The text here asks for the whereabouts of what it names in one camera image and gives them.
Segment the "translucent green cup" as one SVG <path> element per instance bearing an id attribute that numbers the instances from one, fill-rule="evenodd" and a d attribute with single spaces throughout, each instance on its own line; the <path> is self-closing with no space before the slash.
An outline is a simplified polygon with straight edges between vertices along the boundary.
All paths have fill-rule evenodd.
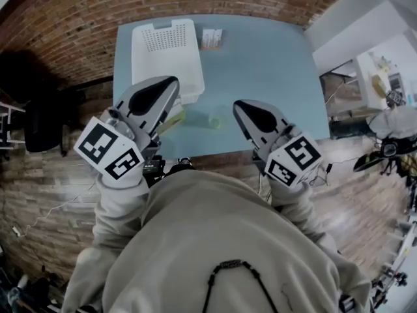
<path id="1" fill-rule="evenodd" d="M 195 128 L 219 129 L 222 121 L 218 115 L 201 112 L 198 110 L 186 110 L 185 125 Z"/>

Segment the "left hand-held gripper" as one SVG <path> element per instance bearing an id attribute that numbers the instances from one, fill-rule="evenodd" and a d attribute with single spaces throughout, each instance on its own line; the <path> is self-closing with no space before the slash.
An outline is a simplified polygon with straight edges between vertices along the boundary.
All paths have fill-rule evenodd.
<path id="1" fill-rule="evenodd" d="M 179 89 L 174 76 L 143 80 L 122 94 L 116 108 L 90 119 L 74 150 L 100 174 L 103 185 L 140 184 L 145 162 L 160 148 L 153 133 L 165 121 Z"/>

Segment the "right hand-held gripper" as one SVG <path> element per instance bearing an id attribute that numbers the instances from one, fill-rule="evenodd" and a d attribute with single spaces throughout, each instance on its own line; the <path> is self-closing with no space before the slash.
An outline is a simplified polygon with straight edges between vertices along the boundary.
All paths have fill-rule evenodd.
<path id="1" fill-rule="evenodd" d="M 237 100 L 233 115 L 247 140 L 258 148 L 261 171 L 287 188 L 305 180 L 323 161 L 317 142 L 296 125 L 288 125 L 283 114 L 273 105 L 258 100 Z"/>

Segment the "olive-brown rectangular block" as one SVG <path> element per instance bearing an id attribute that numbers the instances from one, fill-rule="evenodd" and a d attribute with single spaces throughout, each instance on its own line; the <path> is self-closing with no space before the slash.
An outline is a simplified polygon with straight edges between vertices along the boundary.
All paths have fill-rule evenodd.
<path id="1" fill-rule="evenodd" d="M 379 98 L 386 98 L 386 86 L 378 74 L 371 77 L 372 87 Z"/>

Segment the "black office chair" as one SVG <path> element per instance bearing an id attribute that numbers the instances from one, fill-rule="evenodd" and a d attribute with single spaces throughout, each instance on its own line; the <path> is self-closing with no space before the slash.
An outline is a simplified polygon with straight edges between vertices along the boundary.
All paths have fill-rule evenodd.
<path id="1" fill-rule="evenodd" d="M 25 147 L 30 153 L 41 153 L 58 147 L 65 157 L 64 127 L 82 131 L 78 107 L 85 102 L 84 91 L 52 91 L 34 98 L 25 106 L 23 131 Z"/>

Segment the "person's right forearm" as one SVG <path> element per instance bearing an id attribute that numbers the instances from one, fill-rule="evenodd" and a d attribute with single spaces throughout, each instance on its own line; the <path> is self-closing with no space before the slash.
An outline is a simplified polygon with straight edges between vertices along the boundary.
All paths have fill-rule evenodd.
<path id="1" fill-rule="evenodd" d="M 317 218 L 310 200 L 311 187 L 303 181 L 294 188 L 283 186 L 272 179 L 268 182 L 271 188 L 271 206 L 316 245 L 338 253 L 333 237 L 325 232 L 322 222 Z"/>

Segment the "light blue table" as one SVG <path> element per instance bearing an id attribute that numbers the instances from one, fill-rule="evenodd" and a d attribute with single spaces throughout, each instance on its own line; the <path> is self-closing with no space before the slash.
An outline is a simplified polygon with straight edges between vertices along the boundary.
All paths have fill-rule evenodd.
<path id="1" fill-rule="evenodd" d="M 198 157 L 252 148 L 233 117 L 236 100 L 254 99 L 277 107 L 316 140 L 329 137 L 324 97 L 302 29 L 265 18 L 194 14 L 197 34 L 222 29 L 222 47 L 200 53 L 205 90 L 188 107 L 218 115 L 219 129 L 183 123 L 162 135 L 165 158 Z"/>

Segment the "person's left forearm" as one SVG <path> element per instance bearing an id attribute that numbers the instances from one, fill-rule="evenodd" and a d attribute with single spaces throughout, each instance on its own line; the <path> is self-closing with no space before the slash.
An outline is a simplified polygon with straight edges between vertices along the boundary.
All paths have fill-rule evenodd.
<path id="1" fill-rule="evenodd" d="M 100 174 L 96 185 L 101 198 L 94 211 L 93 246 L 121 252 L 141 229 L 141 216 L 149 194 L 142 168 L 118 181 Z"/>

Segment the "white perforated plastic basket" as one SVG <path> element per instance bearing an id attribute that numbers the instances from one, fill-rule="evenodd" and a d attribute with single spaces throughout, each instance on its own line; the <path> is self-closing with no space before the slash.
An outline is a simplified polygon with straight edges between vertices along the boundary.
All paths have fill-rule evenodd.
<path id="1" fill-rule="evenodd" d="M 191 19 L 173 20 L 169 27 L 152 23 L 132 32 L 132 83 L 157 76 L 175 76 L 182 105 L 198 101 L 205 90 L 195 25 Z"/>

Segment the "black and green object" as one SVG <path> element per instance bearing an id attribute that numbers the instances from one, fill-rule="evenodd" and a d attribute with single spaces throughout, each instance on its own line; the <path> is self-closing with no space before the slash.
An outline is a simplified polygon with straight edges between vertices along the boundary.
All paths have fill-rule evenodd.
<path id="1" fill-rule="evenodd" d="M 384 155 L 380 151 L 372 151 L 364 154 L 354 164 L 353 172 L 365 171 L 377 164 L 381 163 L 385 159 Z"/>

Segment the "person's beige hoodie torso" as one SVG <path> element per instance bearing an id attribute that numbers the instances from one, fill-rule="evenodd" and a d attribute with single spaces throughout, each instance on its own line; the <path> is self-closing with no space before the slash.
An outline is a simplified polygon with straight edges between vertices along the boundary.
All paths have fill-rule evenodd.
<path id="1" fill-rule="evenodd" d="M 62 306 L 76 313 L 369 313 L 371 282 L 238 179 L 183 170 L 149 188 L 121 252 L 83 250 Z"/>

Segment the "green book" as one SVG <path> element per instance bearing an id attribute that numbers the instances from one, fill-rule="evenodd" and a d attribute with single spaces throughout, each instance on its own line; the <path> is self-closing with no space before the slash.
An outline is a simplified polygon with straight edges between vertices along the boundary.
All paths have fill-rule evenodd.
<path id="1" fill-rule="evenodd" d="M 183 122 L 185 120 L 185 117 L 186 112 L 181 104 L 173 106 L 171 111 L 168 113 L 168 116 L 165 119 L 165 121 L 157 129 L 159 135 L 165 133 L 177 124 Z"/>

